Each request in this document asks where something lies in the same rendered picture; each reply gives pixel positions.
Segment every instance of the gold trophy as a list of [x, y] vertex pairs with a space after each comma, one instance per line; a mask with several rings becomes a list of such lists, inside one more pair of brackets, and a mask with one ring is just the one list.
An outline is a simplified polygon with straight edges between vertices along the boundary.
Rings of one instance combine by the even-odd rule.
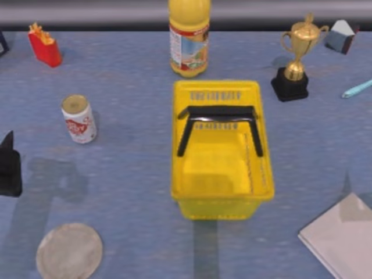
[[[295, 23], [290, 32], [284, 32], [281, 36], [283, 48], [295, 55], [295, 59], [290, 61], [285, 68], [279, 68], [277, 76], [271, 84], [282, 102], [306, 98], [309, 93], [306, 89], [309, 82], [305, 73], [305, 67], [301, 63], [301, 57], [306, 55], [312, 48], [326, 37], [329, 27], [318, 28], [313, 24], [313, 14], [309, 13], [304, 22]], [[287, 47], [284, 38], [291, 39], [291, 47]]]

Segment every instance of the light blue toothbrush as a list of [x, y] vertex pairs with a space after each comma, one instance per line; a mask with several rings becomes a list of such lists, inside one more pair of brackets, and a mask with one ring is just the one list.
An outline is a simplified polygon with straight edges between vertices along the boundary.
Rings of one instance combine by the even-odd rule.
[[365, 83], [359, 84], [356, 87], [350, 88], [349, 90], [346, 90], [341, 98], [347, 99], [350, 97], [353, 97], [359, 93], [361, 93], [363, 90], [367, 89], [368, 87], [372, 86], [372, 80], [366, 81]]

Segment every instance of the white can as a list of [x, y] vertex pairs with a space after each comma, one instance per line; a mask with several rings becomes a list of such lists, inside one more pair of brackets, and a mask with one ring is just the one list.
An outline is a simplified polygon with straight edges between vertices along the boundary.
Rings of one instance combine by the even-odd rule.
[[97, 129], [91, 106], [85, 96], [68, 96], [62, 102], [62, 113], [74, 142], [87, 144], [94, 140]]

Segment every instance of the yellow bottle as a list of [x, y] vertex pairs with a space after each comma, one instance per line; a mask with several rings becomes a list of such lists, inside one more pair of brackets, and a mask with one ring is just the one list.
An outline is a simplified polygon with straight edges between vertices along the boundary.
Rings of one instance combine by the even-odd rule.
[[170, 66], [195, 77], [208, 66], [210, 0], [169, 0]]

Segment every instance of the gray tabletop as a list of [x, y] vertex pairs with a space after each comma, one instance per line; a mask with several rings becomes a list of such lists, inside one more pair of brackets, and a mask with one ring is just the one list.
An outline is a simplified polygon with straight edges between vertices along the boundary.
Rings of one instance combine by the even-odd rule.
[[[35, 253], [54, 227], [93, 226], [105, 256], [98, 278], [329, 279], [297, 232], [349, 191], [372, 205], [372, 92], [340, 95], [371, 78], [372, 34], [348, 55], [322, 45], [304, 59], [310, 96], [279, 102], [270, 80], [291, 55], [279, 33], [211, 33], [199, 79], [261, 86], [276, 197], [246, 221], [191, 222], [169, 194], [168, 33], [53, 33], [60, 67], [36, 61], [26, 33], [6, 33], [0, 58], [0, 137], [15, 131], [24, 192], [0, 197], [0, 278], [40, 278]], [[99, 136], [77, 145], [60, 111], [69, 94], [91, 102]]]

